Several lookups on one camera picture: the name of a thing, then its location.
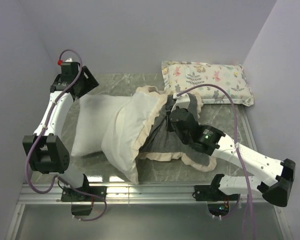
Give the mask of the grey and cream ruffled pillowcase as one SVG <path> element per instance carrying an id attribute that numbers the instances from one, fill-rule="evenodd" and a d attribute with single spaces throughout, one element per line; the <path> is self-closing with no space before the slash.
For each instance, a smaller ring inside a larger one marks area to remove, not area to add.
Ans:
<path id="1" fill-rule="evenodd" d="M 138 184 L 136 159 L 170 162 L 181 159 L 201 172 L 216 168 L 215 157 L 182 144 L 168 131 L 168 111 L 173 96 L 153 86 L 139 87 L 133 96 L 105 96 L 107 122 L 100 149 L 111 165 L 132 183 Z"/>

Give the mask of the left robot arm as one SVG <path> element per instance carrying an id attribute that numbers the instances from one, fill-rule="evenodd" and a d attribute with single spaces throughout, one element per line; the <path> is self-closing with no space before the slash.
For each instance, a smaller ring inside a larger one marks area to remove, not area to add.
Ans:
<path id="1" fill-rule="evenodd" d="M 58 74 L 49 89 L 49 101 L 43 118 L 31 135 L 24 136 L 22 145 L 26 154 L 25 178 L 29 187 L 38 194 L 47 194 L 52 190 L 39 190 L 31 182 L 29 171 L 43 175 L 53 175 L 73 189 L 73 195 L 79 201 L 86 201 L 91 195 L 87 177 L 70 167 L 70 154 L 60 136 L 66 116 L 76 99 L 99 86 L 89 69 L 81 62 L 58 61 L 61 73 Z"/>

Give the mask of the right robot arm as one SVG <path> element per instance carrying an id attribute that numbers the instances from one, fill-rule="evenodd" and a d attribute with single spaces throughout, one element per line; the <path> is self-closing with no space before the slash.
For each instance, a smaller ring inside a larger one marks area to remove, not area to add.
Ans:
<path id="1" fill-rule="evenodd" d="M 293 160 L 271 158 L 236 143 L 223 131 L 210 125 L 200 125 L 185 108 L 172 110 L 168 121 L 184 145 L 197 153 L 232 163 L 251 174 L 248 177 L 217 174 L 210 187 L 214 199 L 261 193 L 263 199 L 272 205 L 288 205 L 295 180 L 296 163 Z"/>

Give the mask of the white pillow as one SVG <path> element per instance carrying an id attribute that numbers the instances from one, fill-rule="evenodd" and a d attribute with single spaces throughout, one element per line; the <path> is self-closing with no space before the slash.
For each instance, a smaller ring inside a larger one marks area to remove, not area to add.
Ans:
<path id="1" fill-rule="evenodd" d="M 79 99 L 79 115 L 71 156 L 101 152 L 102 140 L 110 121 L 129 101 L 130 96 L 84 95 Z"/>

